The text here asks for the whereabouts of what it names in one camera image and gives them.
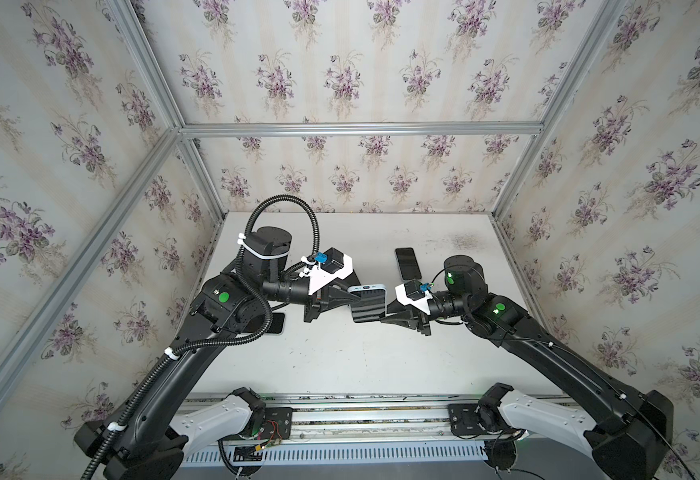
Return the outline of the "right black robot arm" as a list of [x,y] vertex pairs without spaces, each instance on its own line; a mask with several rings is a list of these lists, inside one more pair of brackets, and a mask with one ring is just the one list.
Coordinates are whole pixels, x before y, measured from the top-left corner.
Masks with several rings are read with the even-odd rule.
[[483,267],[453,255],[441,271],[445,290],[424,282],[411,248],[396,251],[403,280],[382,322],[424,335],[433,322],[461,319],[473,335],[534,368],[575,403],[549,403],[497,382],[468,420],[487,434],[541,434],[590,457],[610,479],[651,479],[670,451],[674,406],[656,390],[643,393],[559,342],[512,299],[490,292]]

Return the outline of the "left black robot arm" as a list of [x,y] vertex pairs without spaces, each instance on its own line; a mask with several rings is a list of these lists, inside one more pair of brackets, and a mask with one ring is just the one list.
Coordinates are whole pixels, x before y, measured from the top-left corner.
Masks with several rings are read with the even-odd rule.
[[108,417],[76,432],[90,459],[83,478],[98,471],[108,479],[172,478],[190,448],[205,443],[199,425],[176,422],[175,415],[217,356],[261,338],[274,319],[272,302],[321,313],[321,291],[354,278],[352,258],[336,248],[314,250],[299,277],[289,278],[291,240],[278,227],[239,235],[229,268],[203,284],[177,336],[134,392]]

